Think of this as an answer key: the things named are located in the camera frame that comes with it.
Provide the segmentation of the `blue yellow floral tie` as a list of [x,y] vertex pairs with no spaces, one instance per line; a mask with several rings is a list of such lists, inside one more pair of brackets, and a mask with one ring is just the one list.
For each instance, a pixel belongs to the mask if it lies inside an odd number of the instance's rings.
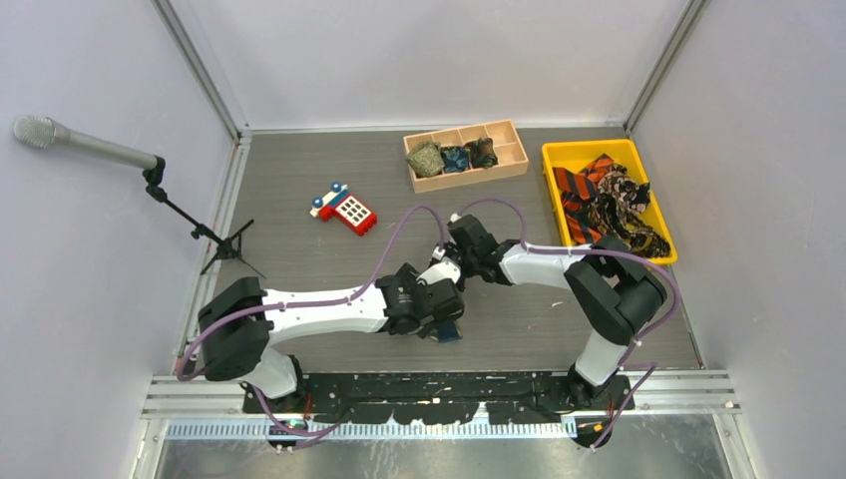
[[449,343],[461,340],[462,332],[455,321],[448,321],[436,324],[427,337],[438,343]]

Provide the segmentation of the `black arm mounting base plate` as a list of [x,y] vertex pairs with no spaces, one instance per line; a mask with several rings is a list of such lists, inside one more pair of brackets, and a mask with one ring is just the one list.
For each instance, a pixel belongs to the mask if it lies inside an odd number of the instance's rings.
[[261,414],[303,414],[316,423],[365,426],[468,426],[481,419],[492,426],[553,425],[578,413],[574,440],[604,445],[608,426],[635,406],[630,380],[615,375],[602,386],[583,385],[552,372],[312,373],[294,391],[258,400],[243,387],[242,410]]

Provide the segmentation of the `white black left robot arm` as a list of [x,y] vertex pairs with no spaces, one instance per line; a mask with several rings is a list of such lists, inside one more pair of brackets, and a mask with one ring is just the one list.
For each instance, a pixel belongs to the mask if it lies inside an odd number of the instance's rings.
[[246,382],[279,411],[295,412],[306,397],[301,369],[277,344],[349,331],[424,337],[463,314],[460,277],[459,266],[444,260],[423,272],[405,263],[369,286],[329,291],[262,289],[256,278],[243,278],[201,314],[201,375]]

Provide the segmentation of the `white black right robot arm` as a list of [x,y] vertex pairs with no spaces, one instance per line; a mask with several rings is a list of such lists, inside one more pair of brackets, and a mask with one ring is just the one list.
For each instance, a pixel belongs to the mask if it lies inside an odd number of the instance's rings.
[[447,231],[450,241],[433,257],[455,262],[463,278],[559,287],[573,294],[592,332],[568,372],[570,396],[588,410],[604,402],[629,348],[668,298],[647,260],[613,236],[575,247],[498,241],[472,215],[453,216]]

